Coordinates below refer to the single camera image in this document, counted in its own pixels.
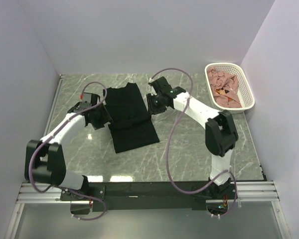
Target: white basket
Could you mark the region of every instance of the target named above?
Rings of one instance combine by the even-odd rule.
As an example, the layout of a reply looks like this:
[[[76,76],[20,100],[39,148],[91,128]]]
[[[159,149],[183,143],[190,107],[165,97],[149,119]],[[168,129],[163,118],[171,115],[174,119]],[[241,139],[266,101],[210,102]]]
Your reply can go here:
[[[210,67],[215,67],[217,71],[224,71],[230,74],[235,74],[238,77],[238,93],[237,96],[239,98],[240,104],[242,108],[226,108],[222,107],[219,104],[217,104],[214,100],[213,94],[211,92],[210,84],[208,81],[207,71]],[[243,72],[243,69],[240,68],[240,66],[237,66],[236,64],[232,63],[212,63],[205,67],[205,75],[206,75],[206,83],[208,87],[208,93],[210,96],[210,99],[212,103],[218,108],[219,110],[228,110],[232,114],[238,114],[245,110],[250,109],[255,104],[255,98],[253,96],[253,93],[250,89],[250,86],[248,84],[248,81],[246,79],[246,76]]]

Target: pink cloth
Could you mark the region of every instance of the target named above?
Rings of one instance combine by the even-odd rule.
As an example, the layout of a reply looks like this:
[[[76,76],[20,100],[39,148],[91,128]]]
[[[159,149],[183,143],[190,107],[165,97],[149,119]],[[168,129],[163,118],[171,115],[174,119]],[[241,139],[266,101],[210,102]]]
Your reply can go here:
[[[213,97],[217,104],[226,108],[241,108],[238,92],[238,78],[236,75],[229,74],[227,72],[217,72],[215,67],[211,67],[207,71],[207,76],[210,84]],[[220,95],[215,90],[224,89],[226,95]]]

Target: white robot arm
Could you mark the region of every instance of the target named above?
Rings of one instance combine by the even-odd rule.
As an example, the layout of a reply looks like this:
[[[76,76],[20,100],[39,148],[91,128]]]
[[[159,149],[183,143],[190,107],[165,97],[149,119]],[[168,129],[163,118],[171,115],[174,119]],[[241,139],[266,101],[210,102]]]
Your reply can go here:
[[[89,123],[94,129],[99,129],[104,127],[105,123],[111,121],[111,117],[103,104],[85,111],[87,108],[96,105],[99,100],[100,96],[96,94],[84,93],[82,101],[68,111],[64,120],[53,131],[40,140],[31,140],[27,144],[24,169],[24,176],[27,180],[29,180],[30,159],[34,151],[45,142],[44,147],[36,155],[32,167],[34,180],[88,193],[89,182],[87,177],[66,169],[62,149]],[[48,157],[47,161],[42,161],[42,157],[46,155]]]
[[[238,140],[237,130],[231,114],[220,112],[192,97],[180,87],[172,89],[165,77],[150,80],[151,94],[147,94],[149,112],[153,115],[162,113],[166,107],[183,111],[190,98],[185,114],[197,121],[206,131],[205,143],[212,154],[212,170],[210,180],[224,170],[230,171],[230,158],[235,142]],[[214,183],[223,185],[230,178],[229,173],[219,176]]]

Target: gray marble surface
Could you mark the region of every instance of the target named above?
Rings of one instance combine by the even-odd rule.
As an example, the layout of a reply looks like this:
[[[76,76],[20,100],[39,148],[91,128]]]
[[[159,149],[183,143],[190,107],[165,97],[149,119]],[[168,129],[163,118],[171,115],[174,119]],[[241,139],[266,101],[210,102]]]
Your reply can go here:
[[[183,74],[162,73],[172,87],[189,89],[190,82]],[[107,87],[124,87],[127,82],[137,83],[144,96],[149,93],[151,74],[92,74],[63,75],[56,95],[48,132],[64,118],[68,109],[80,101],[83,87],[91,81],[99,81]],[[193,74],[192,95],[211,106],[203,74]],[[93,84],[87,92],[102,95],[100,86]],[[74,172],[95,176],[95,181],[168,181],[165,168],[165,146],[169,131],[179,112],[168,109],[152,116],[160,143],[116,154],[108,127],[93,130],[88,125],[80,131],[64,150],[66,165]],[[244,114],[234,115],[239,140],[232,158],[232,171],[238,180],[263,180],[262,169],[251,139]],[[170,171],[174,180],[207,180],[211,170],[211,154],[205,146],[204,129],[188,116],[184,116],[176,128],[170,147]]]

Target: purple cable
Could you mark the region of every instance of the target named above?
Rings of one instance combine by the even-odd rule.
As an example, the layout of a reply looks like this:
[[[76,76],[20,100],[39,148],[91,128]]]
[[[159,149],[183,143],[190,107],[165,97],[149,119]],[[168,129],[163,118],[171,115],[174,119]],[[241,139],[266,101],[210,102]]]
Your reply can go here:
[[[49,185],[46,189],[44,189],[44,190],[40,190],[40,189],[38,189],[38,187],[36,186],[36,184],[35,184],[35,181],[34,181],[34,178],[33,178],[33,173],[32,173],[32,167],[33,167],[33,163],[34,163],[34,160],[35,160],[35,158],[36,158],[36,155],[38,154],[38,152],[46,145],[46,143],[47,142],[49,142],[50,140],[52,140],[72,119],[74,119],[75,117],[77,117],[78,115],[80,115],[80,114],[82,114],[82,113],[84,113],[84,112],[86,112],[86,111],[89,111],[89,110],[92,110],[92,109],[94,109],[94,108],[96,108],[96,107],[98,107],[101,103],[103,103],[103,101],[106,99],[106,96],[108,95],[108,91],[107,91],[107,89],[106,89],[106,86],[105,85],[103,85],[102,83],[100,83],[100,82],[97,82],[97,81],[93,81],[93,82],[90,82],[90,83],[88,83],[84,88],[83,88],[83,90],[82,90],[82,93],[81,94],[83,94],[84,93],[84,91],[85,91],[85,89],[89,86],[89,85],[91,85],[91,84],[99,84],[99,85],[101,85],[102,87],[103,87],[103,89],[104,89],[104,97],[100,100],[100,102],[98,102],[96,105],[94,105],[94,106],[91,106],[91,107],[89,107],[89,108],[86,108],[85,110],[82,110],[82,111],[80,111],[80,112],[78,112],[78,113],[76,113],[76,114],[74,114],[74,115],[72,115],[67,121],[65,121],[56,131],[55,131],[55,133],[52,135],[52,136],[50,136],[47,140],[45,140],[44,142],[42,142],[42,144],[40,144],[39,145],[39,147],[38,148],[36,148],[36,150],[34,151],[34,153],[33,153],[33,155],[32,155],[32,157],[31,157],[31,159],[30,159],[30,163],[29,163],[29,180],[30,180],[30,183],[31,183],[31,185],[33,186],[33,188],[38,192],[38,193],[45,193],[46,191],[48,191],[49,190],[49,188],[51,188],[52,187],[52,185]],[[101,214],[101,215],[99,215],[99,216],[97,216],[97,217],[95,217],[95,218],[91,218],[91,219],[83,219],[83,218],[81,218],[82,220],[85,220],[85,221],[90,221],[90,220],[94,220],[94,219],[97,219],[97,218],[100,218],[102,215],[104,215],[104,213],[106,212],[106,205],[105,205],[105,203],[101,200],[101,199],[98,199],[98,198],[95,198],[95,197],[91,197],[91,196],[87,196],[87,195],[83,195],[83,194],[79,194],[79,193],[77,193],[77,192],[75,192],[75,191],[73,191],[73,190],[70,190],[72,193],[74,193],[74,194],[76,194],[76,195],[78,195],[78,196],[81,196],[81,197],[85,197],[85,198],[88,198],[88,199],[92,199],[92,200],[95,200],[95,201],[98,201],[98,202],[101,202],[103,205],[104,205],[104,211],[103,211],[103,213]]]
[[[193,91],[193,86],[194,86],[194,82],[193,82],[193,79],[192,77],[185,71],[181,70],[181,69],[178,69],[178,68],[165,68],[165,69],[162,69],[160,71],[158,71],[156,74],[154,74],[152,76],[152,79],[154,79],[155,76],[157,76],[159,73],[163,72],[163,71],[166,71],[166,70],[176,70],[176,71],[180,71],[182,73],[184,73],[185,75],[188,76],[188,78],[190,79],[190,89],[188,91],[189,95],[191,95],[192,91]],[[225,216],[228,214],[228,212],[230,212],[233,208],[233,206],[235,205],[235,202],[236,202],[236,198],[237,198],[237,184],[236,184],[236,179],[234,177],[234,174],[228,170],[224,170],[222,172],[220,172],[219,174],[217,174],[211,181],[209,181],[205,186],[203,186],[202,188],[200,189],[197,189],[197,190],[194,190],[194,191],[185,191],[185,190],[182,190],[181,188],[179,188],[175,182],[173,181],[172,177],[171,177],[171,174],[170,174],[170,171],[169,171],[169,164],[168,164],[168,154],[169,154],[169,146],[170,146],[170,142],[171,142],[171,137],[174,133],[174,130],[176,128],[176,126],[178,125],[180,119],[184,116],[188,106],[189,106],[189,101],[190,101],[190,97],[187,99],[187,103],[186,103],[186,106],[184,108],[184,110],[180,113],[180,115],[178,116],[178,118],[176,119],[170,133],[169,133],[169,137],[168,137],[168,141],[167,141],[167,144],[166,144],[166,171],[167,171],[167,175],[168,175],[168,178],[171,182],[171,184],[173,185],[173,187],[181,192],[181,193],[184,193],[184,194],[188,194],[188,195],[192,195],[192,194],[196,194],[196,193],[200,193],[202,191],[204,191],[206,188],[208,188],[219,176],[221,176],[222,174],[224,173],[227,173],[229,172],[231,174],[231,176],[233,177],[233,180],[234,180],[234,184],[235,184],[235,198],[234,198],[234,201],[233,201],[233,205],[228,209],[228,211],[226,213],[224,213],[222,216]]]

